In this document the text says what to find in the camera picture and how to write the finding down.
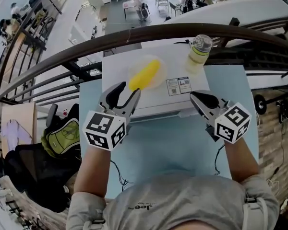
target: blue table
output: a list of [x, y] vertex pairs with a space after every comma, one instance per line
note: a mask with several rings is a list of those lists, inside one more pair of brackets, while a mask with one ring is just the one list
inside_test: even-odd
[[[213, 93], [240, 102], [252, 114], [250, 127], [244, 138], [258, 161], [256, 114], [243, 66], [205, 66], [205, 73]], [[95, 109], [101, 92], [101, 80], [80, 85], [80, 127], [87, 112]], [[82, 132], [80, 142], [84, 156], [87, 143]], [[205, 121], [201, 116], [172, 117], [132, 124], [129, 135], [115, 148], [111, 159], [118, 165], [124, 179], [135, 183], [174, 171], [188, 171], [193, 175], [214, 174], [216, 152], [222, 144], [223, 141], [214, 142], [207, 134]], [[216, 164], [221, 171], [220, 175], [230, 178], [224, 149]], [[118, 172], [111, 164], [106, 198], [115, 198], [120, 192]]]

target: green bag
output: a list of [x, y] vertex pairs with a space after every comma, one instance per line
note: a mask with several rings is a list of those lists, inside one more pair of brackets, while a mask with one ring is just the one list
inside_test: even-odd
[[76, 118], [72, 118], [58, 130], [54, 130], [41, 138], [41, 143], [47, 153], [54, 158], [59, 158], [68, 150], [80, 144], [79, 122]]

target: plastic bottle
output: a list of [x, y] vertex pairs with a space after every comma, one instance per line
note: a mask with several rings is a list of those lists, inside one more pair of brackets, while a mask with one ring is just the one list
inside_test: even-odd
[[186, 69], [191, 73], [198, 73], [209, 57], [213, 43], [206, 35], [197, 35], [192, 41], [192, 47], [188, 54]]

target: printed label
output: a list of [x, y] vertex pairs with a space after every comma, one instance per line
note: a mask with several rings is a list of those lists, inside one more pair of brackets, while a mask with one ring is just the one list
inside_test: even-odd
[[181, 94], [177, 79], [168, 79], [167, 86], [168, 86], [168, 94], [170, 96]]
[[190, 80], [188, 77], [178, 78], [178, 84], [182, 94], [192, 92]]

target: black wheel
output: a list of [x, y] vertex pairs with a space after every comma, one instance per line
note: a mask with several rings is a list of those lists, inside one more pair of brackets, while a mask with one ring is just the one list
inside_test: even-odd
[[255, 109], [259, 115], [265, 114], [267, 110], [267, 105], [262, 95], [258, 94], [254, 97], [254, 104], [255, 104]]

